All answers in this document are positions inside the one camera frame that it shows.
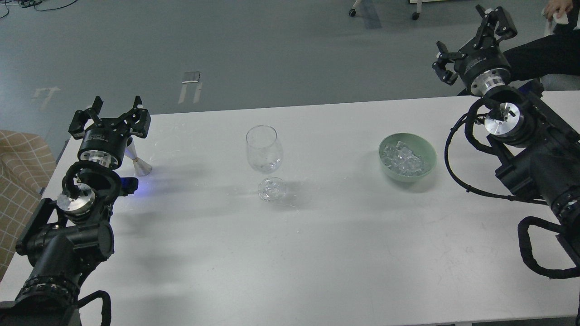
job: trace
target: metal jigger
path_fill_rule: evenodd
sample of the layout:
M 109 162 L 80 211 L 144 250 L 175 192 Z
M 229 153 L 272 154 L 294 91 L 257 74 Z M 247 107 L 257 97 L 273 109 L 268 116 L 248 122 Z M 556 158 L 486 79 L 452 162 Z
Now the metal jigger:
M 125 148 L 125 156 L 133 161 L 133 166 L 135 167 L 135 175 L 146 176 L 151 173 L 153 169 L 151 165 L 147 162 L 141 160 L 137 156 L 137 151 L 135 150 L 135 143 L 133 142 L 133 137 L 129 138 L 127 147 Z

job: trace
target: white table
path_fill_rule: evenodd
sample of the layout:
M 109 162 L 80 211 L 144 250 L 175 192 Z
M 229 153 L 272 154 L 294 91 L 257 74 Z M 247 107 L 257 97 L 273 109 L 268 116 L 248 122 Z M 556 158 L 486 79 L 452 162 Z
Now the white table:
M 571 316 L 577 280 L 548 280 L 521 261 L 516 226 L 525 216 L 555 221 L 547 207 L 479 197 L 443 164 L 449 128 L 475 97 L 346 103 L 152 116 L 139 155 L 153 166 L 136 194 L 121 197 L 111 224 L 115 254 L 81 297 L 102 289 L 113 325 L 418 325 Z M 580 92 L 545 100 L 580 129 Z M 152 114 L 154 107 L 148 107 Z M 108 117 L 111 108 L 101 112 Z M 260 200 L 263 175 L 245 158 L 254 125 L 278 130 L 285 150 L 274 174 L 281 203 Z M 411 132 L 440 155 L 415 184 L 388 179 L 378 145 Z M 56 198 L 76 161 L 71 141 L 45 196 Z M 457 174 L 507 194 L 499 162 L 467 144 L 451 147 Z M 127 159 L 117 170 L 132 176 Z M 571 267 L 553 234 L 532 229 L 540 264 Z M 0 284 L 13 300 L 31 267 L 15 256 Z M 81 310 L 100 322 L 100 303 Z

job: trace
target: empty wine glass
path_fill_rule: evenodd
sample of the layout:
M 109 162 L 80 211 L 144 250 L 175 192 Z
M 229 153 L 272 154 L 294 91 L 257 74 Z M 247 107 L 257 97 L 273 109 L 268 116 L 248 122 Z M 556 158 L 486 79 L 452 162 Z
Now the empty wine glass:
M 246 155 L 252 169 L 270 174 L 276 171 L 284 152 L 278 133 L 270 126 L 255 126 L 246 134 Z M 286 193 L 286 183 L 280 178 L 268 177 L 258 185 L 258 194 L 265 201 L 277 200 Z

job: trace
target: black pants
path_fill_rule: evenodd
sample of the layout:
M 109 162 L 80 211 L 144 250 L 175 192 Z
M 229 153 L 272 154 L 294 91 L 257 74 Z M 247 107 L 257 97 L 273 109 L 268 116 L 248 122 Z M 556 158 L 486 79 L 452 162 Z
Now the black pants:
M 503 54 L 514 81 L 547 74 L 580 75 L 580 30 L 543 37 Z

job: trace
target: chair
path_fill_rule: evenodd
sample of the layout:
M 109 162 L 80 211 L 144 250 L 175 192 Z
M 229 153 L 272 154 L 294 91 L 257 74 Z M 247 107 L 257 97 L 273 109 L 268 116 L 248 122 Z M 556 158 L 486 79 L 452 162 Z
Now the chair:
M 350 17 L 354 17 L 357 14 L 357 6 L 361 3 L 361 1 L 362 0 L 356 0 L 353 7 L 350 8 L 350 10 L 349 10 Z M 417 0 L 417 11 L 413 12 L 413 14 L 411 15 L 412 20 L 419 19 L 419 14 L 421 13 L 422 2 L 423 2 L 422 0 Z
M 55 167 L 54 156 L 42 138 L 0 130 L 0 280 Z

